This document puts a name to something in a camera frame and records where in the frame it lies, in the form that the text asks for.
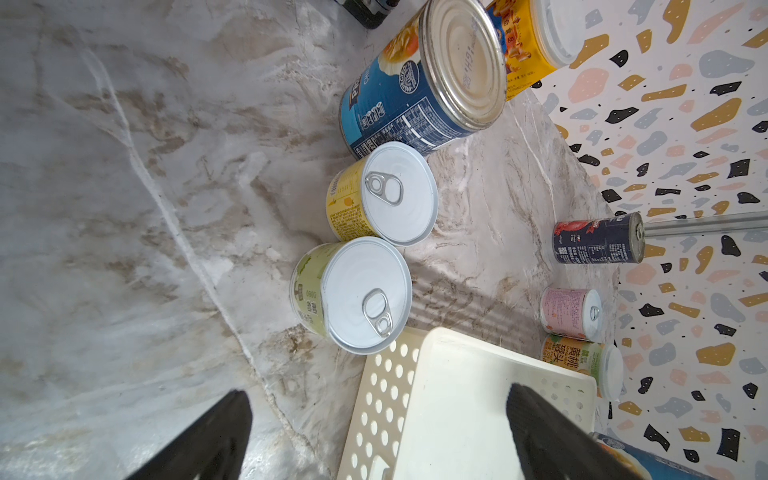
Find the navy blue can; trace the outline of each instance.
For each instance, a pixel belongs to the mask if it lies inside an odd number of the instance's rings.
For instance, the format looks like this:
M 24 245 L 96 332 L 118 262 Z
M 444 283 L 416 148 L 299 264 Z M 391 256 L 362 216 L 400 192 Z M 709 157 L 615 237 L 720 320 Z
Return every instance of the navy blue can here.
M 476 0 L 429 0 L 344 92 L 341 130 L 358 159 L 398 141 L 427 154 L 491 126 L 507 82 Z
M 645 228 L 638 213 L 605 220 L 560 222 L 552 234 L 560 263 L 640 263 L 645 255 Z

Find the white plastic lid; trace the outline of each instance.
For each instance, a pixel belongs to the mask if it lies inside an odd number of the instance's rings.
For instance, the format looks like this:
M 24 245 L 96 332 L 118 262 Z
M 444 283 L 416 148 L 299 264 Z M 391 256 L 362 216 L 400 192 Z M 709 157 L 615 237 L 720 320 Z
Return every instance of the white plastic lid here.
M 380 238 L 347 242 L 323 273 L 326 329 L 351 353 L 369 355 L 385 349 L 405 328 L 411 301 L 408 265 Z M 382 321 L 387 324 L 380 333 L 374 326 L 381 327 Z
M 435 177 L 424 157 L 408 145 L 391 141 L 378 146 L 366 162 L 361 188 L 368 220 L 389 242 L 413 245 L 435 226 Z
M 624 384 L 624 359 L 621 351 L 613 345 L 603 348 L 600 371 L 600 394 L 606 400 L 617 402 Z
M 556 68 L 570 65 L 584 47 L 587 26 L 578 0 L 532 2 L 537 40 L 549 63 Z
M 581 325 L 584 327 L 584 335 L 590 342 L 600 340 L 600 335 L 603 333 L 603 304 L 597 290 L 590 290 L 584 297 Z

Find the metal can lid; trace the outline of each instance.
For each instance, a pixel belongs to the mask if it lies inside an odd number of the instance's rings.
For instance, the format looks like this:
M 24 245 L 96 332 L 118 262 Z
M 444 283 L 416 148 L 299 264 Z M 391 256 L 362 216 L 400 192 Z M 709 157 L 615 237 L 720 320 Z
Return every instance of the metal can lid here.
M 581 327 L 590 342 L 597 342 L 603 333 L 603 303 L 597 290 L 590 290 L 584 296 L 581 306 Z
M 431 0 L 419 29 L 422 61 L 435 96 L 468 130 L 502 114 L 507 79 L 501 44 L 477 0 Z
M 424 240 L 435 226 L 438 194 L 424 157 L 396 141 L 378 146 L 362 173 L 362 205 L 374 230 L 395 245 Z
M 369 355 L 385 349 L 411 312 L 411 274 L 390 243 L 376 237 L 347 242 L 323 273 L 328 334 L 344 350 Z
M 556 68 L 570 65 L 584 47 L 587 27 L 580 2 L 573 0 L 534 0 L 531 13 L 535 32 L 547 61 Z

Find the pink can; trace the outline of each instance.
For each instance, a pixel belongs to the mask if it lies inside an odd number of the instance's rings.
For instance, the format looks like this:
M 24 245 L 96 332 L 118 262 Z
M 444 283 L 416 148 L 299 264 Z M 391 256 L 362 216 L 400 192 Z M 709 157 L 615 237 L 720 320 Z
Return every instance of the pink can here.
M 547 333 L 598 342 L 603 333 L 601 307 L 597 290 L 547 288 L 539 320 Z

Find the large blue can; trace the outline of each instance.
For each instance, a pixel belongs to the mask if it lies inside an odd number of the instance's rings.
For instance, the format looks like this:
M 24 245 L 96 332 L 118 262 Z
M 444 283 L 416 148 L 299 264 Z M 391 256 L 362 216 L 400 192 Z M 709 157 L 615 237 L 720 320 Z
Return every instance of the large blue can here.
M 491 126 L 505 74 L 479 2 L 429 0 L 342 96 L 342 133 L 359 159 L 388 141 L 427 154 Z

